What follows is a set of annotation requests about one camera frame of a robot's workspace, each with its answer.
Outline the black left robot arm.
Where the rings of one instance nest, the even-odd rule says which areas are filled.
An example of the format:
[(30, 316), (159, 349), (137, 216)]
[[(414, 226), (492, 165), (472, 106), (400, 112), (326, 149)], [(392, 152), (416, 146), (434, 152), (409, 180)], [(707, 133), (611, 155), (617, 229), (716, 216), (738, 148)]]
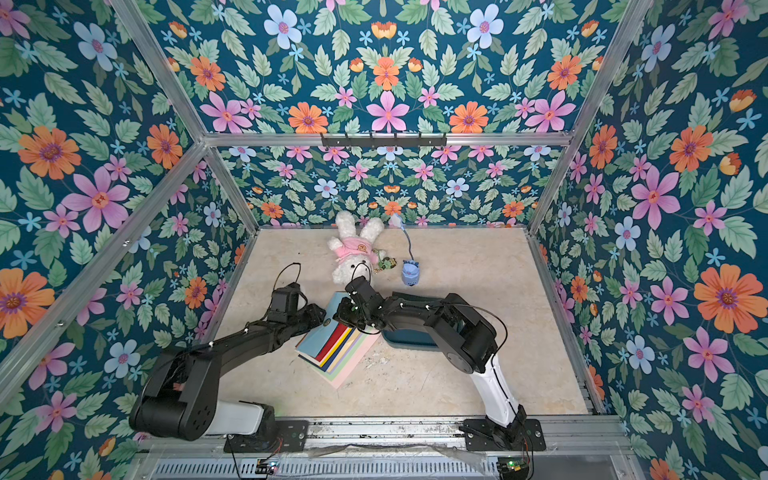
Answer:
[(307, 300), (293, 282), (271, 293), (262, 318), (219, 340), (168, 347), (158, 356), (129, 416), (136, 432), (194, 441), (204, 435), (241, 435), (259, 414), (241, 414), (219, 401), (222, 376), (272, 353), (288, 340), (322, 325), (326, 311)]

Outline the light blue envelope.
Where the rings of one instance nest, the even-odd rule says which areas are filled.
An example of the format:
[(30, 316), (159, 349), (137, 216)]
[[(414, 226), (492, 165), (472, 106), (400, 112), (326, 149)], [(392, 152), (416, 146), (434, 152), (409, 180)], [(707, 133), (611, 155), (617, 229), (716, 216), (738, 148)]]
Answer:
[(347, 297), (347, 293), (334, 293), (326, 308), (325, 322), (322, 326), (312, 329), (301, 339), (301, 341), (296, 346), (296, 351), (298, 354), (303, 352), (308, 353), (310, 356), (314, 356), (320, 351), (321, 347), (329, 339), (336, 326), (340, 324), (333, 319), (333, 315), (336, 312), (340, 301)]

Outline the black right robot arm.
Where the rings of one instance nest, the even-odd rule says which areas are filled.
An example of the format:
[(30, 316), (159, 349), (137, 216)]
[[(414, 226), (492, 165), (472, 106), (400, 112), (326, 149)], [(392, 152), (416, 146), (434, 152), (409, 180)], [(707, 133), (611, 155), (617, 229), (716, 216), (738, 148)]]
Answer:
[(361, 331), (428, 335), (451, 365), (470, 376), (491, 435), (512, 440), (523, 429), (527, 413), (501, 371), (497, 332), (476, 307), (455, 293), (442, 299), (401, 292), (383, 297), (363, 277), (353, 279), (345, 291), (334, 320)]

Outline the red envelope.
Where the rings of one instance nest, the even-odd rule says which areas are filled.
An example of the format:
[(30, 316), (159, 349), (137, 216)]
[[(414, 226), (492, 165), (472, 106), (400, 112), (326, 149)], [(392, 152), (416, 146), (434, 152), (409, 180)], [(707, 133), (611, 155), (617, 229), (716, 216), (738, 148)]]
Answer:
[(338, 349), (339, 345), (345, 341), (345, 339), (351, 333), (351, 329), (343, 324), (338, 324), (331, 334), (330, 338), (323, 345), (322, 349), (315, 357), (315, 360), (319, 365), (324, 365), (327, 359), (333, 355)]

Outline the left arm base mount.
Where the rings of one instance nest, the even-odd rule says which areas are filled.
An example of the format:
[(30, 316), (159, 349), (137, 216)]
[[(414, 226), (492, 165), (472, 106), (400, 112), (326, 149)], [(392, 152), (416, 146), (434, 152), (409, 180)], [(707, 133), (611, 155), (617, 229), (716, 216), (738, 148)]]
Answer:
[(241, 406), (259, 407), (260, 421), (253, 433), (229, 434), (224, 444), (226, 453), (277, 454), (304, 450), (309, 430), (307, 420), (277, 418), (271, 405), (241, 403)]

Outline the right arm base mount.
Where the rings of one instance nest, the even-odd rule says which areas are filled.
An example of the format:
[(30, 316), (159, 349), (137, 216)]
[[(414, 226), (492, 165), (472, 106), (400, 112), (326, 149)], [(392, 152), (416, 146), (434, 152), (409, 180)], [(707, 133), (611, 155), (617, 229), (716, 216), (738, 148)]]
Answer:
[(532, 451), (546, 450), (541, 422), (529, 418), (520, 407), (519, 414), (507, 426), (493, 422), (489, 417), (465, 419), (459, 426), (468, 451)]

